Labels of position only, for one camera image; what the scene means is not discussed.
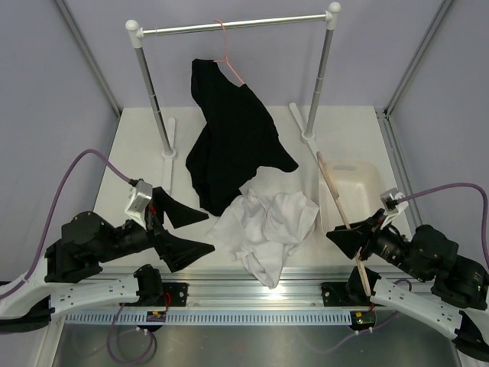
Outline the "beige wooden hanger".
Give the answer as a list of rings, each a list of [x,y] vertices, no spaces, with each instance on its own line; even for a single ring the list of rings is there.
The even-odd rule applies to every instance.
[[[327,164],[326,164],[322,154],[319,151],[316,152],[316,158],[317,158],[317,162],[318,162],[318,166],[319,166],[319,169],[321,171],[321,174],[325,180],[325,183],[329,189],[329,192],[330,192],[332,199],[335,203],[335,206],[338,210],[338,214],[340,215],[342,222],[345,225],[346,229],[350,229],[351,228],[350,222],[348,221],[347,216],[345,214],[345,211],[341,205],[341,202],[339,199],[339,192],[336,188],[336,185],[334,183],[332,176],[329,173],[329,169],[327,167]],[[360,259],[360,251],[357,251],[355,253],[355,262],[357,265],[358,273],[359,273],[359,276],[361,279],[361,284],[362,284],[363,290],[365,292],[365,295],[367,297],[370,297],[371,296],[371,287],[370,287],[370,283],[368,280],[366,268],[364,266],[364,262]]]

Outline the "white t shirt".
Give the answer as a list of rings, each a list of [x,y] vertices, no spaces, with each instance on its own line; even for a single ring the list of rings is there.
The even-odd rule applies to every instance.
[[[249,190],[232,201],[208,235],[274,289],[287,259],[313,232],[318,213],[318,205],[301,191],[259,196]]]

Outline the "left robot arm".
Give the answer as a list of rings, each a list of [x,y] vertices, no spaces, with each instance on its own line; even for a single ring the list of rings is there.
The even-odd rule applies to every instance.
[[[102,272],[103,264],[154,249],[170,272],[188,267],[214,252],[213,245],[181,239],[164,228],[169,219],[178,229],[209,219],[207,213],[177,202],[164,189],[135,193],[115,227],[99,214],[85,211],[61,228],[33,272],[1,285],[1,332],[26,333],[47,326],[54,317],[110,303],[154,306],[168,297],[160,272],[143,265],[116,281],[86,284]]]

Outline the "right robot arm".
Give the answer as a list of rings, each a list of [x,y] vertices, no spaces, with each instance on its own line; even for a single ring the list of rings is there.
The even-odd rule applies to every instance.
[[[362,261],[376,255],[419,282],[431,282],[435,300],[401,290],[375,271],[367,279],[354,268],[345,285],[355,303],[390,307],[432,327],[473,359],[488,361],[488,273],[478,262],[458,254],[458,244],[430,225],[405,235],[387,222],[383,209],[350,226],[325,234],[344,255]]]

